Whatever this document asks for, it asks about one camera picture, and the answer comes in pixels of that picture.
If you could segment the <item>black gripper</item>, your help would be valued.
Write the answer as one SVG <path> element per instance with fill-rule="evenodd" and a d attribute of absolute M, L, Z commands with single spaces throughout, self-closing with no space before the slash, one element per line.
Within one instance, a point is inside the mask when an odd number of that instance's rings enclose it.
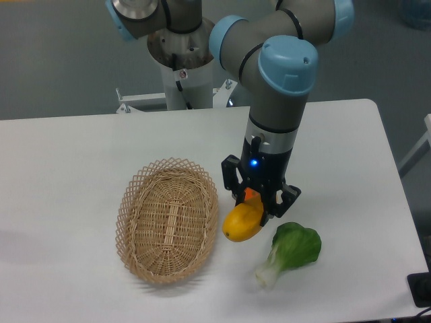
<path fill-rule="evenodd" d="M 222 162 L 224 188 L 232 193 L 237 205 L 245 202 L 248 188 L 260 194 L 263 204 L 261 227 L 273 217 L 282 217 L 301 194 L 298 187 L 286 184 L 292 150 L 267 153 L 263 148 L 264 144 L 258 137 L 251 143 L 245 139 L 241 158 L 229 155 Z"/>

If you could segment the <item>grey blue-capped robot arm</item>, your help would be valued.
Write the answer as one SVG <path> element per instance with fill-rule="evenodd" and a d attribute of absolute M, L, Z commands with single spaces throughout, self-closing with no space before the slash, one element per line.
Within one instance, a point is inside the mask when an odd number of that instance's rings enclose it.
<path fill-rule="evenodd" d="M 222 162 L 224 186 L 237 203 L 251 188 L 260 194 L 261 225 L 281 217 L 300 195 L 285 173 L 314 85 L 317 46 L 350 31 L 351 1 L 278 1 L 251 22 L 229 15 L 213 23 L 200 1 L 107 1 L 126 40 L 146 38 L 159 64 L 169 110 L 213 105 L 210 67 L 220 66 L 247 89 L 251 105 L 240 157 Z"/>

